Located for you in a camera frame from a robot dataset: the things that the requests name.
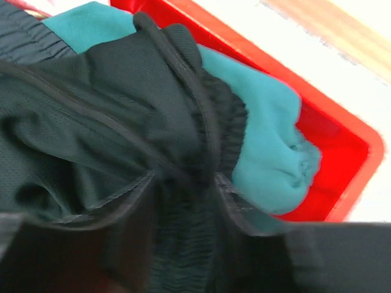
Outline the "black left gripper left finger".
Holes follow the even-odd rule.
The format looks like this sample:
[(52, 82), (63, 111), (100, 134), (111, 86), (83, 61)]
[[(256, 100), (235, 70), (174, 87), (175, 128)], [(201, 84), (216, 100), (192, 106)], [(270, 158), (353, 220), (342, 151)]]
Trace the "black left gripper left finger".
[(103, 267), (105, 235), (22, 224), (1, 259), (1, 292), (124, 292)]

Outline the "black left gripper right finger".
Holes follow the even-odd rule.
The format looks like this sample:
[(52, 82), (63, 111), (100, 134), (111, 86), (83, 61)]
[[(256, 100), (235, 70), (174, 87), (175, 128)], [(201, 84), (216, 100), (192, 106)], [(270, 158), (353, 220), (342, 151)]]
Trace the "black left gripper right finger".
[(284, 238), (302, 292), (390, 292), (389, 224), (304, 224)]

